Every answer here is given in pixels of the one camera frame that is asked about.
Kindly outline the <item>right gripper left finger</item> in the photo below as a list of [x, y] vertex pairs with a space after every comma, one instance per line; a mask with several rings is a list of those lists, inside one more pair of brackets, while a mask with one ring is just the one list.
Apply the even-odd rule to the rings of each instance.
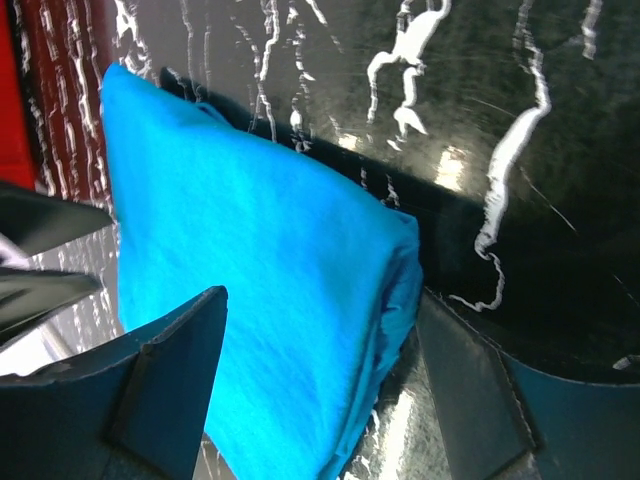
[[4, 479], [190, 479], [227, 290], [27, 375], [1, 379]]

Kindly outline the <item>blue t shirt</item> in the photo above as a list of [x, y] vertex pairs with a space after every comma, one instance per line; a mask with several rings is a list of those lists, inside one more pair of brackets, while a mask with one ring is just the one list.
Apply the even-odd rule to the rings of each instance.
[[416, 219], [111, 65], [102, 122], [132, 330], [228, 293], [205, 430], [239, 479], [335, 479], [415, 323]]

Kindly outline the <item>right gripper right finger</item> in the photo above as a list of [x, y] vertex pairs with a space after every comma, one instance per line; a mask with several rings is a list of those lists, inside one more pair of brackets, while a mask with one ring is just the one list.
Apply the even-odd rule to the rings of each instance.
[[636, 479], [639, 361], [524, 362], [424, 291], [417, 333], [455, 479]]

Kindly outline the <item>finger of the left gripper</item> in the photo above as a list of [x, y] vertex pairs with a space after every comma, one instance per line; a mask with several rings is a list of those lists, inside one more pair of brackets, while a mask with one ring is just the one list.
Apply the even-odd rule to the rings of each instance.
[[112, 225], [109, 213], [1, 182], [1, 234], [28, 256]]
[[1, 332], [23, 333], [102, 288], [92, 275], [1, 270]]

